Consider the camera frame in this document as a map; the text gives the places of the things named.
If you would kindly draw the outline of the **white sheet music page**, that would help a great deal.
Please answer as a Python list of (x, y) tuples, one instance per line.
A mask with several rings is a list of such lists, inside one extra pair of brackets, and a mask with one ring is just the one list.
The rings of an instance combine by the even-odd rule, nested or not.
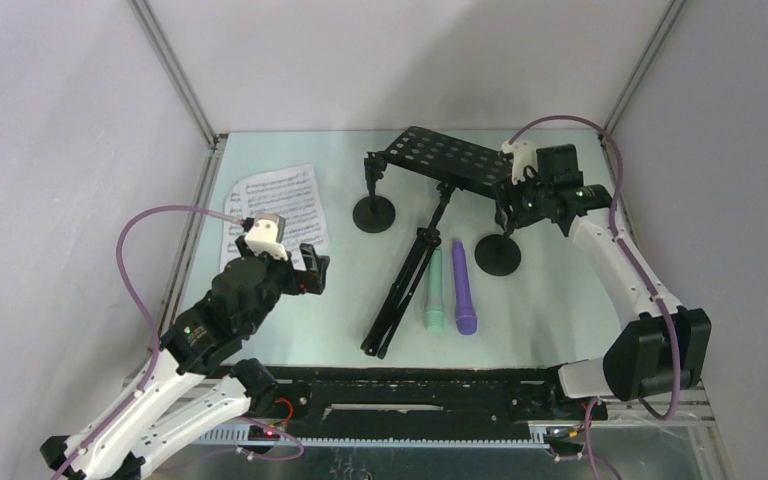
[(313, 166), (284, 168), (238, 180), (224, 211), (238, 218), (274, 214), (285, 220), (282, 245), (295, 253), (301, 243), (327, 247), (329, 234)]
[(249, 216), (250, 207), (248, 197), (240, 184), (232, 187), (225, 201), (224, 213), (227, 216), (234, 217), (235, 220), (233, 222), (225, 222), (222, 227), (219, 271), (223, 271), (230, 261), (241, 257), (236, 240), (244, 234), (241, 221)]

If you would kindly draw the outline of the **black round microphone stand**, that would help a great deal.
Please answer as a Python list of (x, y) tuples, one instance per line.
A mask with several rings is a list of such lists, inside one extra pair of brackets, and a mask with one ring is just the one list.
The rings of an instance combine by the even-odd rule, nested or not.
[(508, 216), (497, 211), (495, 222), (500, 233), (488, 234), (475, 246), (474, 258), (478, 267), (487, 274), (504, 277), (514, 273), (522, 262), (522, 253), (511, 238), (514, 228), (509, 225)]
[(363, 164), (367, 195), (355, 204), (353, 222), (363, 232), (381, 233), (392, 226), (396, 217), (393, 203), (376, 193), (377, 182), (384, 177), (388, 161), (383, 154), (368, 152)]

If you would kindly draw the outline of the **black music stand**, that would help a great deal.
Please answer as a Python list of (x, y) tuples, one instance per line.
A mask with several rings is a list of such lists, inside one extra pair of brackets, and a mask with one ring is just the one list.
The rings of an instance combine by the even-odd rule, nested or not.
[(492, 199), (493, 184), (511, 171), (499, 151), (419, 126), (403, 131), (383, 154), (393, 165), (438, 182), (439, 201), (429, 224), (419, 228), (414, 242), (361, 343), (365, 355), (383, 359), (425, 274), (433, 251), (441, 244), (438, 224), (455, 190)]

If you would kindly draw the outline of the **purple toy microphone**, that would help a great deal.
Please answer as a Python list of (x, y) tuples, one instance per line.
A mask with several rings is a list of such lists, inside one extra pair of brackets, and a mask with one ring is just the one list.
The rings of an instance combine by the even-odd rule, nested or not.
[(454, 316), (456, 328), (461, 335), (474, 335), (478, 329), (478, 319), (472, 302), (466, 252), (463, 243), (458, 239), (454, 239), (452, 242), (451, 256), (455, 289)]

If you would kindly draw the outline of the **green toy microphone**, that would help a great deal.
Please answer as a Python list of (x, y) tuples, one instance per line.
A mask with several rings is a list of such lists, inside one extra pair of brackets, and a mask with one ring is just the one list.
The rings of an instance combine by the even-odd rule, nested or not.
[(427, 271), (424, 326), (431, 333), (441, 333), (445, 324), (443, 302), (442, 252), (437, 247), (430, 258)]

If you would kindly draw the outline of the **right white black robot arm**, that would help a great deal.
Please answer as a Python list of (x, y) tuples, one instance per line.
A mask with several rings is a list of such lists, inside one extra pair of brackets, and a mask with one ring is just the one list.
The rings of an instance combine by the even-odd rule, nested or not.
[(537, 148), (503, 142), (509, 176), (493, 186), (497, 221), (506, 232), (542, 220), (557, 225), (588, 260), (616, 311), (621, 331), (597, 359), (560, 366), (541, 392), (545, 411), (566, 418), (584, 397), (632, 401), (696, 387), (712, 324), (657, 278), (631, 240), (600, 184), (588, 185), (574, 145)]

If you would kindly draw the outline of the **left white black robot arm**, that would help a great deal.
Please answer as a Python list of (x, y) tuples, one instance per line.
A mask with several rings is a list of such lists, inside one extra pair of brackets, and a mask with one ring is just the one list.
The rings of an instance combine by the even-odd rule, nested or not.
[(145, 479), (175, 452), (235, 417), (264, 416), (276, 403), (277, 381), (257, 359), (231, 367), (201, 397), (172, 411), (185, 393), (240, 351), (284, 295), (320, 295), (330, 259), (301, 244), (304, 269), (243, 241), (241, 257), (217, 274), (205, 296), (161, 337), (155, 360), (120, 394), (116, 405), (71, 436), (52, 436), (40, 453), (58, 479)]

